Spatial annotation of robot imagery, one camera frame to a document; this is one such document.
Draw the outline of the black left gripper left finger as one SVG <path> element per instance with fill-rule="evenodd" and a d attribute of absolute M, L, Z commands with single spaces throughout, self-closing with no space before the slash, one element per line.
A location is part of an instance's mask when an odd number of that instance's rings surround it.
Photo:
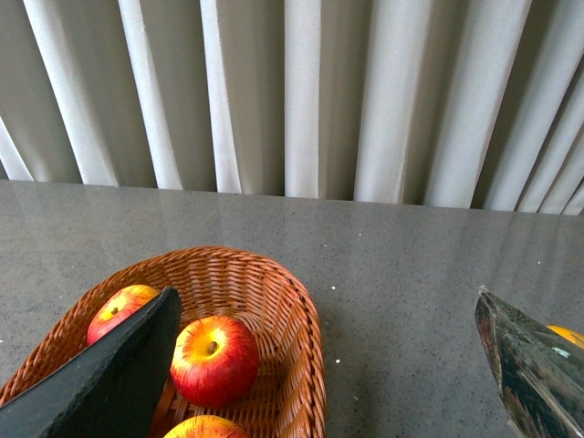
<path fill-rule="evenodd" d="M 4 437 L 145 437 L 170 372 L 182 304 L 159 296 L 1 409 Z"/>

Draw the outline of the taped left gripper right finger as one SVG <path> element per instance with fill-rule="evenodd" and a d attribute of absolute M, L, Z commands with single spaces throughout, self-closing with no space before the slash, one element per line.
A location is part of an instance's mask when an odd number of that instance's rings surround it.
<path fill-rule="evenodd" d="M 519 437 L 583 435 L 583 349 L 486 287 L 474 318 L 510 426 Z"/>

